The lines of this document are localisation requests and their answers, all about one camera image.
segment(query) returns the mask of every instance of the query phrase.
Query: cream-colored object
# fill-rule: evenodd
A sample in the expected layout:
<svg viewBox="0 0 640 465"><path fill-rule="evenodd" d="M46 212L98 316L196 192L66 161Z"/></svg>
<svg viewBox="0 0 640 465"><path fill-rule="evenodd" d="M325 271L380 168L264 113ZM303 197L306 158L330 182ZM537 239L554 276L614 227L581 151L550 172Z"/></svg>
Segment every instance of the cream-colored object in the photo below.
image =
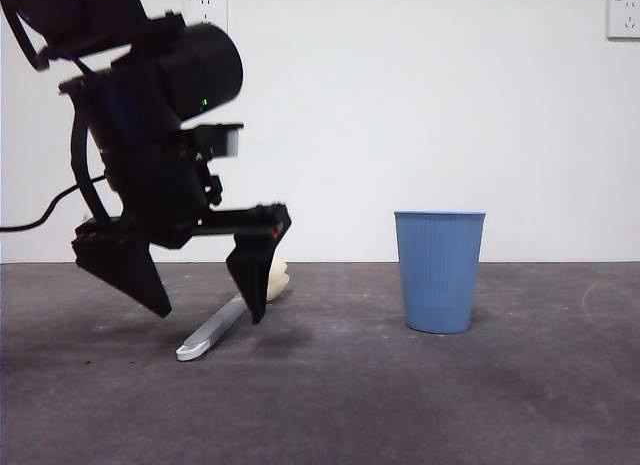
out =
<svg viewBox="0 0 640 465"><path fill-rule="evenodd" d="M289 284L291 279L285 272L287 262L280 257L273 257L269 270L269 285L267 287L267 302L275 300Z"/></svg>
<svg viewBox="0 0 640 465"><path fill-rule="evenodd" d="M273 257L269 270L269 284L267 286L267 302L278 297L289 283L287 263L280 257ZM224 332L238 320L247 310L247 306L240 295L230 300L209 320L202 324L184 344L176 350L176 356L181 362L188 362L201 356L220 340Z"/></svg>

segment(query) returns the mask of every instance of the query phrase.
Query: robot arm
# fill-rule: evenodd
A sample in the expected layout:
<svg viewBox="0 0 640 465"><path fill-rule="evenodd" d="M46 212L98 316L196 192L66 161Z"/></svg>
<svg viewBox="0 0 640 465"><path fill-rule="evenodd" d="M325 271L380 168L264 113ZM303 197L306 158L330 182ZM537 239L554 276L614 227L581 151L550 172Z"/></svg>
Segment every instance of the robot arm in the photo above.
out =
<svg viewBox="0 0 640 465"><path fill-rule="evenodd" d="M170 304L149 244L181 248L194 235L234 234L227 265L254 323L265 313L269 268L291 221L282 204L217 211L222 185L207 162L234 154L241 124L182 130L184 120L235 98L243 71L231 39L212 25L186 27L180 15L149 19L140 0L1 0L29 62L75 62L83 75L60 85L76 116L72 168L94 218L81 225L77 264L160 316ZM118 10L117 17L113 10ZM22 21L43 35L36 52ZM112 67L92 71L81 58L131 44ZM88 132L105 176L123 202L109 217L86 160Z"/></svg>

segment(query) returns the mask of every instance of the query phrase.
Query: ribbed cup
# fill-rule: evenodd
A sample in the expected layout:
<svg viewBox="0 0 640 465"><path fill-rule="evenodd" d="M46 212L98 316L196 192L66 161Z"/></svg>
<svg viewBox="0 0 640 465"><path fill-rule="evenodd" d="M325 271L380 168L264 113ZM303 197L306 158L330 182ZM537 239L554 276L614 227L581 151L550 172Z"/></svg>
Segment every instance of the ribbed cup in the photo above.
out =
<svg viewBox="0 0 640 465"><path fill-rule="evenodd" d="M430 333L468 330L483 212L395 212L407 325Z"/></svg>

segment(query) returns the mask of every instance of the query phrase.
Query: black cable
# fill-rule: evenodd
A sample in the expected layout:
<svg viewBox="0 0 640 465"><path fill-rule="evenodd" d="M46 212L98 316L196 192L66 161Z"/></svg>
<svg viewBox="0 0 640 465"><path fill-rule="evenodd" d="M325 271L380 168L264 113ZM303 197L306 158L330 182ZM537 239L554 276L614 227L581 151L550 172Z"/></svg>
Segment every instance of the black cable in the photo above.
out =
<svg viewBox="0 0 640 465"><path fill-rule="evenodd" d="M96 178L92 178L91 179L91 183L100 182L101 180L104 180L104 178L105 178L104 175L101 175L101 176L96 177ZM77 189L78 189L78 185L74 185L73 187L69 187L66 190L60 192L58 195L56 195L54 197L54 199L51 200L51 203L49 204L49 207L44 212L44 215L42 215L42 217L40 217L39 220L36 220L35 222L29 223L27 225L19 225L19 226L16 226L16 227L0 227L0 233L24 232L25 230L31 230L32 228L39 227L44 222L46 222L47 219L51 216L51 214L53 213L53 209L56 208L56 205L58 204L58 202L60 200L62 200L64 197L66 197L67 195L75 192Z"/></svg>

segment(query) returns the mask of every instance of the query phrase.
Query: blue plastic cup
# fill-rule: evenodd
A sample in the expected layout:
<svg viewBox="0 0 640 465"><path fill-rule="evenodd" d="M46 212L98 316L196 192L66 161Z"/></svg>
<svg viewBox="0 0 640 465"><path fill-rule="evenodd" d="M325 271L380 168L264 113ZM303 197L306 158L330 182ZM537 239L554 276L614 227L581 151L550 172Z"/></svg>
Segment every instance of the blue plastic cup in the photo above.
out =
<svg viewBox="0 0 640 465"><path fill-rule="evenodd" d="M396 212L407 325L462 333L473 308L483 212Z"/></svg>

